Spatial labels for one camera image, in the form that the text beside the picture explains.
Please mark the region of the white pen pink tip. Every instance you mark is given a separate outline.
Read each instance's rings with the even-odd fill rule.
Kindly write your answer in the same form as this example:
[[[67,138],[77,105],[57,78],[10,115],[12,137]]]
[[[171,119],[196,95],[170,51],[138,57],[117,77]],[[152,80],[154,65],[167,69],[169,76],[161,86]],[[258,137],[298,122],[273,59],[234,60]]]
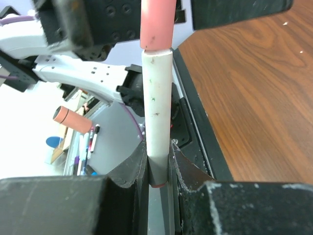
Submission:
[[[168,181],[173,52],[145,50],[141,58],[149,184],[160,188]]]

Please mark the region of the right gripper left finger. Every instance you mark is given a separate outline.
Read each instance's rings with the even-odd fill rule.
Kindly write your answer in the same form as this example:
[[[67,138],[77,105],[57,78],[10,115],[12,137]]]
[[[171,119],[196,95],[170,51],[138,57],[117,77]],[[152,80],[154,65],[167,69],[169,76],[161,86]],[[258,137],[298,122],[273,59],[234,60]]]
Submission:
[[[106,175],[7,178],[0,182],[3,235],[145,235],[146,143]]]

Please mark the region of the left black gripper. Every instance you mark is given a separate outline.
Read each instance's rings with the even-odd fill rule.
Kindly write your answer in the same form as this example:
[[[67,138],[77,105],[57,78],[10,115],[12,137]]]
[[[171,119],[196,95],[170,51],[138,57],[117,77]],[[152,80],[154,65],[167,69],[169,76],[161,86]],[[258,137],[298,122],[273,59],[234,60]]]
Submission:
[[[83,61],[104,61],[117,43],[138,40],[139,0],[35,0],[47,47]]]

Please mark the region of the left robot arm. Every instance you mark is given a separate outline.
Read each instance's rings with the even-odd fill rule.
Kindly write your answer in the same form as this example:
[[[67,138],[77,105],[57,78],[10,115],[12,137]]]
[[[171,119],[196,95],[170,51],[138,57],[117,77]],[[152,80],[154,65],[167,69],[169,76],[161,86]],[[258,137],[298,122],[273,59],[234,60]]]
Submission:
[[[194,31],[291,9],[291,0],[35,0],[0,13],[0,62],[15,81],[69,84],[130,106],[170,113],[171,48]]]

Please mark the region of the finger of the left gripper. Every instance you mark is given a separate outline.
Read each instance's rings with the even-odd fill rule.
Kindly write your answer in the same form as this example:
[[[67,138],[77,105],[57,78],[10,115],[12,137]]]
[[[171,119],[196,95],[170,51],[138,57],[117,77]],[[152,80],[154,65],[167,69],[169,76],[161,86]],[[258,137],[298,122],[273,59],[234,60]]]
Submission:
[[[215,28],[291,9],[293,0],[192,0],[193,29]]]

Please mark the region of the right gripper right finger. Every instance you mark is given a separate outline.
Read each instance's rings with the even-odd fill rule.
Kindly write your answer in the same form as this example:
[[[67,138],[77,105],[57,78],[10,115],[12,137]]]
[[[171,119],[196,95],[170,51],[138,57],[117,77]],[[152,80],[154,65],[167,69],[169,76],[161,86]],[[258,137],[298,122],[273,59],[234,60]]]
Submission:
[[[313,187],[217,181],[170,144],[174,222],[180,235],[310,235]]]

